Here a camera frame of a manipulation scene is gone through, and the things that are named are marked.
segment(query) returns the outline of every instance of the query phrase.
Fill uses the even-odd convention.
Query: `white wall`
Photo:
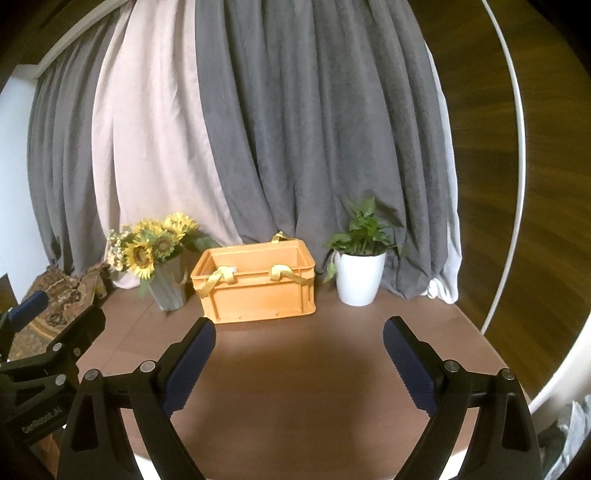
[[[14,76],[0,93],[0,273],[17,300],[48,265],[27,178],[27,134],[35,82]]]
[[[569,354],[530,405],[536,430],[545,429],[560,410],[591,393],[591,314]]]

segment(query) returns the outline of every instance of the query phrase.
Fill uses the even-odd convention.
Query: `white flower pot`
[[[336,288],[343,303],[363,307],[373,302],[382,280],[386,252],[377,257],[335,254]]]

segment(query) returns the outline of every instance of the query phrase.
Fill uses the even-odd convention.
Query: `crate handle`
[[[271,239],[271,243],[278,244],[281,240],[291,240],[291,238],[289,238],[283,232],[277,232],[275,235],[273,235],[273,238]]]
[[[287,265],[273,265],[269,270],[271,281],[280,281],[282,277],[287,277],[299,285],[313,285],[313,278],[303,278],[296,275]]]
[[[221,266],[215,272],[209,275],[205,285],[201,290],[199,290],[199,297],[203,299],[207,297],[220,280],[223,280],[229,285],[235,284],[237,280],[234,276],[233,268]]]

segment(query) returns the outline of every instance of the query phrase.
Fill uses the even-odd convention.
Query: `patterned rug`
[[[106,297],[106,272],[106,264],[96,264],[82,277],[69,277],[56,267],[48,267],[25,298],[43,290],[49,296],[49,306],[16,334],[8,358],[17,360],[45,352],[47,345],[95,299]]]

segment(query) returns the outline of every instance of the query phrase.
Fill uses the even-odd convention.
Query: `metal bolt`
[[[94,380],[99,376],[99,371],[96,368],[91,368],[84,374],[84,378],[87,380]]]
[[[515,374],[513,373],[513,370],[511,370],[510,368],[504,368],[503,370],[501,370],[501,374],[506,380],[515,379]]]
[[[445,370],[453,374],[460,369],[460,364],[457,363],[455,360],[446,360],[443,366],[445,367]]]
[[[148,360],[139,366],[139,369],[145,374],[151,372],[154,368],[156,368],[156,363],[152,360]]]

